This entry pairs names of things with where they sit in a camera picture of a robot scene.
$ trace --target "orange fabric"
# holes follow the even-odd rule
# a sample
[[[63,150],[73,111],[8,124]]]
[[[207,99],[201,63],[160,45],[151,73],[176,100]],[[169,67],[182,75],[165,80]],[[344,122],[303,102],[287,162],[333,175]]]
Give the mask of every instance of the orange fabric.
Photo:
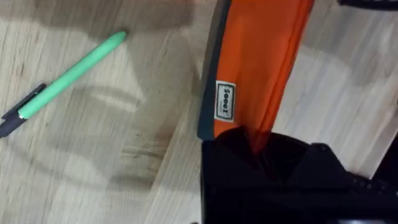
[[[271,131],[313,0],[232,0],[217,80],[236,85],[234,122],[215,119],[217,137],[245,126],[254,152]]]

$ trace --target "white label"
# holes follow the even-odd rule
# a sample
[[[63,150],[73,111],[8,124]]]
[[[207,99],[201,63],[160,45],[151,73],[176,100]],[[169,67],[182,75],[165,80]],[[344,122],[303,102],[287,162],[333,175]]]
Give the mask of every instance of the white label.
[[[216,81],[216,105],[214,119],[234,122],[235,88],[230,82]]]

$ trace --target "wooden table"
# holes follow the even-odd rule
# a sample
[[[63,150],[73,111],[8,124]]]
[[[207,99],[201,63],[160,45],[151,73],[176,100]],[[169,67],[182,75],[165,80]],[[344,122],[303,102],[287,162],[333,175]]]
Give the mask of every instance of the wooden table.
[[[0,140],[0,223],[200,221],[195,136],[212,0],[0,0],[0,112],[128,40]],[[317,1],[274,131],[371,176],[397,132],[398,14]]]

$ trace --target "pen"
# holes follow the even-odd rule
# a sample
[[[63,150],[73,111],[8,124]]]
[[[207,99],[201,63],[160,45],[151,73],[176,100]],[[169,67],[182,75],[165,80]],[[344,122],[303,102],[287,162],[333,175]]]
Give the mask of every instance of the pen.
[[[74,66],[70,67],[51,85],[46,86],[46,84],[41,84],[29,93],[17,105],[2,116],[4,122],[0,124],[0,138],[8,136],[20,125],[25,123],[25,121],[30,117],[35,115],[64,89],[78,80],[84,73],[111,53],[126,39],[126,36],[127,33],[124,31],[113,34]]]

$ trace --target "wood grain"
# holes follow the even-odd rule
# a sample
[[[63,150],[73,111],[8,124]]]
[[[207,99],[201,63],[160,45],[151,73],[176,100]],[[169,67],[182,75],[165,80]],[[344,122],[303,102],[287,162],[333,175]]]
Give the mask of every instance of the wood grain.
[[[211,12],[193,1],[1,0],[0,112],[112,32],[129,38],[0,140],[0,223],[136,223],[200,79]]]
[[[0,140],[0,223],[200,221],[195,128],[214,7],[0,0],[2,113],[112,32],[129,31]],[[372,175],[398,127],[397,19],[317,1],[274,131],[325,142],[349,170]]]
[[[329,144],[350,171],[372,176],[398,130],[398,16],[317,1],[273,131]],[[142,223],[199,222],[198,143],[181,119]]]

